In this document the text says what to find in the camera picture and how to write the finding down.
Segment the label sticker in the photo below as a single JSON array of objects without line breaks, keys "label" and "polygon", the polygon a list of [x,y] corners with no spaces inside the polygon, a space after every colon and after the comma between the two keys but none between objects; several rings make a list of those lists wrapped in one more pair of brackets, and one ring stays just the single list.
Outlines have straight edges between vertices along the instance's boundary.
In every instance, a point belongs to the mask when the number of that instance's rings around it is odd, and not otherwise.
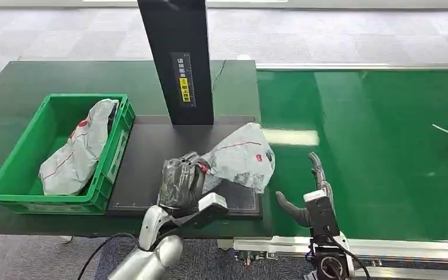
[{"label": "label sticker", "polygon": [[180,104],[183,107],[196,107],[195,91],[193,88],[193,73],[191,72],[191,57],[189,52],[172,52],[174,73],[179,85]]}]

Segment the red logo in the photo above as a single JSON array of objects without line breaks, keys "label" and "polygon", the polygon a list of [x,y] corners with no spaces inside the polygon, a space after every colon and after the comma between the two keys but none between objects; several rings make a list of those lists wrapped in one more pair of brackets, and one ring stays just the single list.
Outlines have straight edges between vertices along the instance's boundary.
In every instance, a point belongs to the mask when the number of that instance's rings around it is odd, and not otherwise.
[{"label": "red logo", "polygon": [[79,127],[84,127],[84,126],[86,126],[87,124],[88,124],[88,121],[87,121],[87,120],[83,120],[83,121],[81,121],[81,122],[78,123],[78,126],[79,126]]}]

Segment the black cable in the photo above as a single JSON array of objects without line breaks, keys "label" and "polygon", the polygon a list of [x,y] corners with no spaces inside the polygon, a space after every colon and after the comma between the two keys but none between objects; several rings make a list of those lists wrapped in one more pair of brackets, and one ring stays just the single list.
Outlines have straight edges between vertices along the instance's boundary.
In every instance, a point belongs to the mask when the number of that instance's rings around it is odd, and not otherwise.
[{"label": "black cable", "polygon": [[105,244],[107,244],[109,241],[113,240],[116,237],[130,237],[131,239],[133,239],[133,241],[136,243],[136,246],[139,248],[138,245],[138,240],[137,238],[133,235],[133,234],[129,234],[129,233],[116,233],[115,235],[109,237],[108,239],[104,240],[104,242],[102,242],[101,245],[99,245],[97,247],[97,249],[95,249],[95,251],[92,253],[92,255],[90,255],[90,257],[88,258],[88,260],[86,261],[85,265],[83,265],[83,268],[80,272],[80,274],[78,275],[77,280],[82,279],[83,274],[85,273],[86,267],[88,266],[88,264],[91,262],[91,260],[93,259],[93,257],[95,256],[95,254],[97,254],[98,251],[100,251],[100,249],[102,249],[102,247],[104,247]]},{"label": "black cable", "polygon": [[224,65],[226,64],[226,59],[224,59],[224,61],[222,62],[222,65],[220,66],[220,70],[219,70],[219,72],[217,73],[217,76],[215,76],[215,79],[213,80],[213,83],[212,83],[212,92],[214,92],[214,87],[215,87],[215,84],[216,84],[216,82],[217,82],[217,79],[219,79],[219,77],[221,76],[221,73],[222,73],[222,70],[224,70]]},{"label": "black cable", "polygon": [[325,226],[324,227],[325,232],[327,233],[327,236],[332,240],[332,242],[339,248],[341,249],[341,251],[343,251],[346,255],[349,255],[350,257],[353,258],[353,260],[355,260],[357,263],[360,264],[360,266],[363,268],[363,271],[365,272],[366,275],[366,279],[367,280],[371,280],[372,277],[370,277],[370,274],[368,273],[368,269],[366,268],[365,264],[363,264],[360,259],[355,256],[352,252],[344,249],[344,247],[342,245],[339,244],[339,242],[335,241],[334,237],[332,236],[332,234],[329,231],[329,227]]},{"label": "black cable", "polygon": [[159,242],[160,242],[162,239],[164,239],[164,238],[167,237],[167,236],[172,235],[172,234],[173,234],[174,232],[176,232],[178,229],[179,229],[179,227],[178,227],[178,228],[175,228],[175,229],[172,229],[172,230],[170,230],[170,231],[168,231],[168,232],[166,232],[166,233],[160,235],[159,238],[157,238],[157,239],[155,240],[155,242],[150,246],[150,248],[149,248],[148,250],[149,250],[150,252],[153,251],[153,250],[155,250],[155,247],[157,247],[157,245],[159,244]]}]

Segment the green plastic crate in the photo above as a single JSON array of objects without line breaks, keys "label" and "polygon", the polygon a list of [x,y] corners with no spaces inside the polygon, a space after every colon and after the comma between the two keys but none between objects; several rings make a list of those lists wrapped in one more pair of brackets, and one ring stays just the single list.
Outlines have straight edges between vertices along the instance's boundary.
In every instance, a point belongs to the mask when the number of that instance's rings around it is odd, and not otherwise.
[{"label": "green plastic crate", "polygon": [[[106,98],[120,104],[90,183],[76,196],[45,196],[40,165],[66,143],[90,108]],[[0,169],[0,204],[21,214],[104,214],[134,119],[126,94],[47,96]]]}]

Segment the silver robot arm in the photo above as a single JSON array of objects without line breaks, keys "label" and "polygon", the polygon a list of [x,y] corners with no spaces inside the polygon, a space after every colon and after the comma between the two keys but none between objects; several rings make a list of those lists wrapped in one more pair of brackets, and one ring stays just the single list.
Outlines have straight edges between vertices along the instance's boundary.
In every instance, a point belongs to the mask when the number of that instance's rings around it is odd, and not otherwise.
[{"label": "silver robot arm", "polygon": [[227,213],[226,200],[218,194],[206,195],[198,201],[198,212],[175,219],[162,207],[150,207],[143,218],[139,248],[135,248],[108,276],[109,280],[158,280],[177,263],[183,253],[183,242],[177,235],[161,236],[160,228],[173,222],[179,228],[201,228]]}]

